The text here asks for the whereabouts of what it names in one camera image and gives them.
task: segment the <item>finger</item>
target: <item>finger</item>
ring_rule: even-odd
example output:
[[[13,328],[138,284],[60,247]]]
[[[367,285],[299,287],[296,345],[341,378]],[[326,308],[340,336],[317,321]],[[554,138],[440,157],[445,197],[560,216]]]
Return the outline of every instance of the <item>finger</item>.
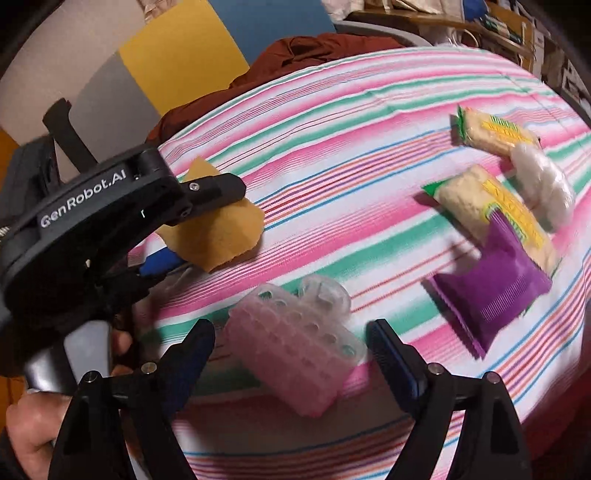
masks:
[[[55,440],[66,415],[70,397],[34,393],[8,407],[6,428],[14,453],[31,480],[46,480]]]
[[[128,332],[116,329],[111,331],[111,348],[114,355],[124,355],[129,350],[129,347],[131,347],[132,342],[133,338],[131,338]]]
[[[117,377],[118,375],[128,375],[133,372],[133,369],[126,367],[125,365],[115,365],[115,368],[111,372],[111,376]]]

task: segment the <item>packaged food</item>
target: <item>packaged food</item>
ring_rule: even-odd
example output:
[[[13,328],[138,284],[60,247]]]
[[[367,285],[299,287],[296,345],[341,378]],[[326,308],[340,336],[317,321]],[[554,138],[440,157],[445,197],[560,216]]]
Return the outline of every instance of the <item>packaged food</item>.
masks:
[[[515,146],[511,162],[526,199],[540,205],[552,228],[558,230],[570,223],[576,196],[560,167],[527,143]]]
[[[490,222],[474,268],[463,275],[438,273],[429,279],[481,358],[497,333],[552,286],[525,253],[505,215],[494,210]]]
[[[460,137],[471,147],[504,157],[511,156],[511,150],[520,142],[541,149],[535,133],[497,116],[461,106],[457,107],[457,116]]]
[[[480,165],[457,177],[425,185],[423,189],[481,244],[486,240],[492,212],[500,210],[531,259],[547,275],[553,273],[558,257],[550,237],[527,207]]]

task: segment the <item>table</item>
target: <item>table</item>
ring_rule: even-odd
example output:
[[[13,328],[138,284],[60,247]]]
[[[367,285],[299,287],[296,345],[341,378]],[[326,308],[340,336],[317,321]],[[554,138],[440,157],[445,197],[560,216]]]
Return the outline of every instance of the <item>table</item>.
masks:
[[[478,256],[421,192],[471,164],[508,183],[508,161],[454,144],[457,104],[534,130],[577,193],[572,224],[553,236],[563,255],[553,288],[475,359],[423,282]],[[228,308],[270,282],[293,291],[317,272],[352,297],[346,326],[363,338],[386,318],[427,362],[454,374],[502,375],[521,420],[589,364],[585,305],[591,274],[591,131],[552,90],[491,53],[432,47],[381,51],[312,67],[259,87],[179,132],[160,150],[180,177],[197,156],[240,175],[265,212],[256,257],[198,275],[156,313],[146,345],[160,353],[196,319],[216,349],[174,430],[200,479],[385,478],[411,423],[371,361],[358,366],[319,419],[298,417],[232,358]],[[138,250],[153,252],[153,235]],[[460,433],[454,415],[433,478],[443,479]]]

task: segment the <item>brown cloth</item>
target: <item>brown cloth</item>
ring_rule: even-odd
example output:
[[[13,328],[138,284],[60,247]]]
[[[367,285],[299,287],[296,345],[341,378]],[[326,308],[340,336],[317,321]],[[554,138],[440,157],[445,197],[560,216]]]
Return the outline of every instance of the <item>brown cloth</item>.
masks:
[[[391,37],[323,33],[318,37],[283,38],[272,43],[248,72],[226,90],[210,93],[165,114],[148,135],[148,142],[160,145],[220,105],[289,73],[362,53],[401,47]]]

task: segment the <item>pink pill organizer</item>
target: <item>pink pill organizer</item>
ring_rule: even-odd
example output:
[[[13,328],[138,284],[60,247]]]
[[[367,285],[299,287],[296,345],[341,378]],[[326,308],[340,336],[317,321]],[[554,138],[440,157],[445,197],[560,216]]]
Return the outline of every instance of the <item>pink pill organizer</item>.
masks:
[[[298,295],[263,284],[229,312],[232,353],[299,415],[319,417],[366,346],[341,322],[351,299],[335,280],[308,275]]]

